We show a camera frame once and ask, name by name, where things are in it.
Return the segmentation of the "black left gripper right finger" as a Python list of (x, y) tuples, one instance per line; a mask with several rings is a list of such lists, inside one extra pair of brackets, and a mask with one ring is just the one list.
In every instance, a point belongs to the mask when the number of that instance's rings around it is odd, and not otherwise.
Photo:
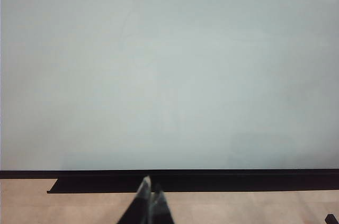
[(155, 191), (151, 196), (150, 223), (174, 224), (174, 220), (168, 206), (166, 196), (159, 184), (156, 184)]

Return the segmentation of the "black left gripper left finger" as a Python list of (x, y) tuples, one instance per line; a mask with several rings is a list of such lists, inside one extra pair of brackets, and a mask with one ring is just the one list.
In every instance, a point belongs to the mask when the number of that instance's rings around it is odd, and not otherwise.
[(150, 199), (151, 180), (149, 176), (145, 176), (138, 187), (133, 201), (119, 219), (118, 224), (148, 223)]

